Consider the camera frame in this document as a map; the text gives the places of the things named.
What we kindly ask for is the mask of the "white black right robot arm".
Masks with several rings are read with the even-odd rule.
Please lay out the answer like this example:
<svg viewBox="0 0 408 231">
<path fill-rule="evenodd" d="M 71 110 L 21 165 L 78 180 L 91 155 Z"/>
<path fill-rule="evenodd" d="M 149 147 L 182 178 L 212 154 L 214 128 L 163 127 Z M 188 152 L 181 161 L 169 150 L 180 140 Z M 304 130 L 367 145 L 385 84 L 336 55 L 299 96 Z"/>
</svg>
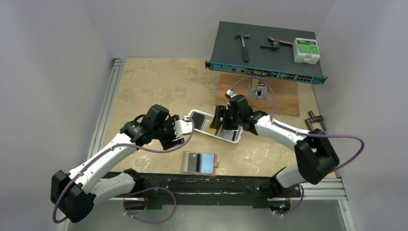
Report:
<svg viewBox="0 0 408 231">
<path fill-rule="evenodd" d="M 230 97 L 227 105 L 217 106 L 210 127 L 226 130 L 242 128 L 276 141 L 294 152 L 296 165 L 280 170 L 270 179 L 271 192 L 277 196 L 296 184 L 318 184 L 340 163 L 322 130 L 308 131 L 288 126 L 266 112 L 253 110 L 243 95 Z"/>
</svg>

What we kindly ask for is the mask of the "tan leather card holder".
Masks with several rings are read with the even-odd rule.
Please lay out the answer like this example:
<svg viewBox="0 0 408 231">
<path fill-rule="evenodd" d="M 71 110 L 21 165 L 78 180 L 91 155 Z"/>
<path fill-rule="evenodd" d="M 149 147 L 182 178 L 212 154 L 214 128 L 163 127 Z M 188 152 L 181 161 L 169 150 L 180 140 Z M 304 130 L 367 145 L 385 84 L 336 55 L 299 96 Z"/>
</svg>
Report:
<svg viewBox="0 0 408 231">
<path fill-rule="evenodd" d="M 218 168 L 217 154 L 184 151 L 180 172 L 197 176 L 215 176 Z"/>
</svg>

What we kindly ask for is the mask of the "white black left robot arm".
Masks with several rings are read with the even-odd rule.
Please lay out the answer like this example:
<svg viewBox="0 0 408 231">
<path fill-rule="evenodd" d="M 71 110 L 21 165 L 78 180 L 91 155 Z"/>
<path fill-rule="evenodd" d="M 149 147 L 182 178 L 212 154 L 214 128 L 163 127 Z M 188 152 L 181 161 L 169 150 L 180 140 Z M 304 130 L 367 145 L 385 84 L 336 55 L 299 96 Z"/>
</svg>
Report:
<svg viewBox="0 0 408 231">
<path fill-rule="evenodd" d="M 113 139 L 79 166 L 51 178 L 52 221 L 55 224 L 83 220 L 95 205 L 116 196 L 137 197 L 159 186 L 145 185 L 137 171 L 124 170 L 109 179 L 103 177 L 119 162 L 143 150 L 166 154 L 185 146 L 194 134 L 195 122 L 190 116 L 171 115 L 165 107 L 155 104 L 146 114 L 128 121 Z"/>
</svg>

